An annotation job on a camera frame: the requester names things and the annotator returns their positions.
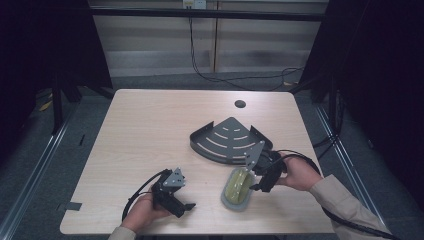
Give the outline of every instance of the black horizontal bar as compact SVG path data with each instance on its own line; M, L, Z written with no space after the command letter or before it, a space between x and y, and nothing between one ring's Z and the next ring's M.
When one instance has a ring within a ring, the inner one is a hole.
M189 17L222 19L257 19L321 22L324 14L249 12L200 9L162 9L162 8L124 8L124 7L90 7L90 8L44 8L50 14L91 14L98 16L146 16L146 17Z

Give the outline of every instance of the wooden table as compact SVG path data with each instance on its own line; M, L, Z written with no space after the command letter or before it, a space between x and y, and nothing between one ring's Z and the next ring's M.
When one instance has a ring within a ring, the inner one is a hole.
M246 107L236 107L237 100L245 101ZM248 129L253 125L274 149L299 151L318 164L290 93L119 90L71 200L82 203L81 209L66 212L62 233L110 234L120 224L127 199L157 172L176 167L181 167L186 186L175 196L197 205L181 218L155 222L145 234L333 232L312 195L288 187L253 192L244 212L224 207L220 195L235 166L200 156L191 149L189 136L228 117Z

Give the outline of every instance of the human hand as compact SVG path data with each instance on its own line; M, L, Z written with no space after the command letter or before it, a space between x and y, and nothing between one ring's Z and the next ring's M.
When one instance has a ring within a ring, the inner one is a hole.
M276 185L284 185L299 191L309 191L322 177L309 164L297 157L284 159L287 165L287 176L278 179Z
M134 203L134 206L131 208L124 221L122 221L121 227L128 228L137 233L141 229L152 224L156 219L170 215L171 213L161 206L153 206L153 194L146 193L139 197Z

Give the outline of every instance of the beige sleeve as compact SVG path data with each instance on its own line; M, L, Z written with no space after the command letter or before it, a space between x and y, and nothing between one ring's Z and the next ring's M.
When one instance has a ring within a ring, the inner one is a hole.
M356 224L389 233L377 216L365 208L333 175L319 181L309 191L322 207L336 216ZM337 236L342 240L383 239L348 228L334 221L332 221L332 224Z
M134 240L135 237L136 234L128 228L117 227L113 230L108 240Z

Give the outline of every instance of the person's left hand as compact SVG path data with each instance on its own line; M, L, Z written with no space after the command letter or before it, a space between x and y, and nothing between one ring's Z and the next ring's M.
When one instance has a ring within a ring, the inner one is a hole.
M134 203L134 206L131 208L124 221L122 221L121 227L128 228L138 233L141 229L152 224L156 219L170 215L171 213L161 206L153 206L153 194L146 193L139 197Z

